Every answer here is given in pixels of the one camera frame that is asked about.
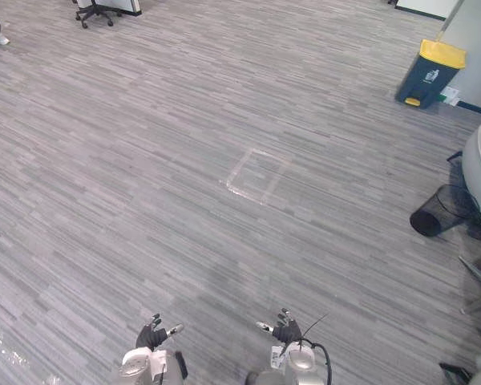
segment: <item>chair base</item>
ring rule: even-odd
[[[472,373],[469,373],[463,367],[457,367],[448,363],[440,363],[443,374],[452,385],[468,385],[472,379]]]
[[[92,15],[102,15],[104,18],[107,19],[107,25],[108,26],[113,26],[114,23],[112,22],[111,17],[106,13],[106,11],[111,11],[110,8],[107,6],[101,6],[96,4],[95,0],[91,0],[91,5],[87,6],[85,8],[82,8],[81,10],[77,10],[75,12],[75,20],[79,20],[82,23],[82,28],[86,29],[87,28],[87,23],[86,20],[88,20]],[[121,12],[116,12],[118,17],[121,17]]]

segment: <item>dark blue trash bin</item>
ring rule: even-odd
[[[465,67],[466,52],[441,42],[423,40],[395,98],[410,106],[426,108]]]

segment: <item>black mesh wastebasket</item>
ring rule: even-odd
[[[478,216],[479,206],[466,188],[445,184],[411,214],[410,224],[422,235],[434,237]]]

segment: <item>baseboard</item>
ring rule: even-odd
[[[405,12],[411,12],[412,14],[420,14],[422,16],[427,16],[428,18],[436,18],[437,20],[442,20],[443,22],[446,20],[446,18],[442,16],[438,16],[436,14],[428,14],[426,12],[421,12],[420,10],[412,10],[411,8],[406,8],[404,6],[395,6],[394,8],[396,10],[404,10]]]
[[[456,104],[456,107],[466,108],[467,110],[475,111],[481,114],[481,107],[475,106],[474,104],[463,102],[462,100],[460,100]]]
[[[131,16],[139,16],[140,14],[143,13],[142,10],[138,10],[137,12],[134,12],[132,10],[121,10],[120,8],[112,8],[111,6],[103,6],[106,8],[106,10],[109,10],[110,12],[120,12],[121,14],[129,14]],[[89,6],[86,6],[84,8],[80,8],[79,10],[85,10],[86,8],[89,8]]]
[[[115,12],[121,12],[122,14],[129,14],[131,16],[139,16],[143,13],[142,10],[138,10],[137,12],[133,12],[131,10],[120,10],[119,8],[111,8]]]

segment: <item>black glove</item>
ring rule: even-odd
[[[140,331],[137,341],[135,342],[135,347],[148,347],[153,351],[153,349],[168,339],[168,333],[166,333],[165,329],[155,330],[157,325],[161,322],[160,314],[155,314],[152,317],[152,320],[144,325],[143,329]]]
[[[276,337],[278,341],[288,345],[292,341],[301,338],[301,330],[297,325],[297,322],[291,318],[290,311],[283,308],[281,314],[278,315],[280,321],[278,326],[273,330],[273,337]]]
[[[301,330],[299,329],[297,322],[292,319],[286,326],[275,327],[273,330],[273,337],[276,337],[278,341],[287,345],[292,341],[301,338]]]

